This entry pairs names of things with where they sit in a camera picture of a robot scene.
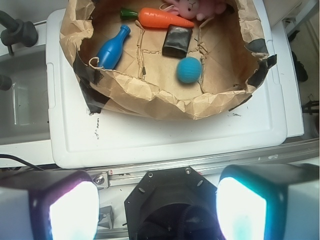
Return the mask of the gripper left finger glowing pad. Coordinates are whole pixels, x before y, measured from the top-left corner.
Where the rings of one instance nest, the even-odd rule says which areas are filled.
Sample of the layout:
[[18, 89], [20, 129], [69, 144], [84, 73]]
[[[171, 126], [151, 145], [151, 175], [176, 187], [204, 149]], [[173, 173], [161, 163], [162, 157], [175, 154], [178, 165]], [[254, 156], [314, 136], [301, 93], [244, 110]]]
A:
[[2, 240], [92, 240], [99, 212], [98, 189], [83, 170], [0, 175]]

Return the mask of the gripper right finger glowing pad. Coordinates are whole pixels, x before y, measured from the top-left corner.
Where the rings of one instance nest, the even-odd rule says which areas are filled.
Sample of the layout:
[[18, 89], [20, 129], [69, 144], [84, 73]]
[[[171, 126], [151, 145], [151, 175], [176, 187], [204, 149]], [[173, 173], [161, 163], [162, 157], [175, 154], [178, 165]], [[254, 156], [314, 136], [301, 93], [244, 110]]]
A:
[[318, 240], [320, 167], [229, 165], [220, 174], [216, 214], [227, 240]]

